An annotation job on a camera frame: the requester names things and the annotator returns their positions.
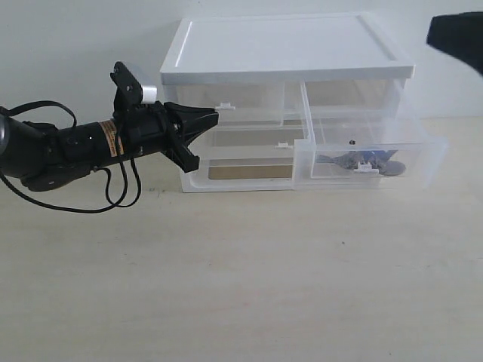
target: robotic arm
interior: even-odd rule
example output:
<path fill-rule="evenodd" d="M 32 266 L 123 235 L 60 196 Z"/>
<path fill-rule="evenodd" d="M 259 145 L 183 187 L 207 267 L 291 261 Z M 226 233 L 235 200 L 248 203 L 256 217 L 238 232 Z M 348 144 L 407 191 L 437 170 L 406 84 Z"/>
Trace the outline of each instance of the robotic arm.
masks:
<path fill-rule="evenodd" d="M 189 144 L 218 123 L 214 109 L 192 108 L 156 101 L 157 90 L 144 80 L 135 66 L 117 62 L 111 79 L 117 86 L 114 113 L 108 121 L 77 125 L 74 114 L 51 101 L 28 103 L 15 109 L 0 107 L 0 179 L 27 201 L 35 201 L 16 189 L 6 178 L 20 179 L 33 192 L 58 189 L 92 171 L 119 164 L 125 190 L 119 201 L 99 210 L 54 207 L 35 201 L 39 206 L 71 212 L 98 213 L 120 207 L 127 193 L 123 162 L 130 160 L 138 180 L 135 158 L 161 152 L 184 172 L 198 169 L 199 157 Z M 58 130 L 52 124 L 19 122 L 12 117 L 44 106 L 57 106 L 68 112 L 74 123 Z"/>

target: table surface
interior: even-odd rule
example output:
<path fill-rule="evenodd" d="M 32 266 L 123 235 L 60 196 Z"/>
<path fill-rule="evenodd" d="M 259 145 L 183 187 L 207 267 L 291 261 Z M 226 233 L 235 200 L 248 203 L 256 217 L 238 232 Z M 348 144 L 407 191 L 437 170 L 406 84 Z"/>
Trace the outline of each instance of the table surface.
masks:
<path fill-rule="evenodd" d="M 483 118 L 425 125 L 427 190 L 182 194 L 160 155 L 129 210 L 1 187 L 0 360 L 479 362 Z M 95 207 L 103 177 L 39 197 Z"/>

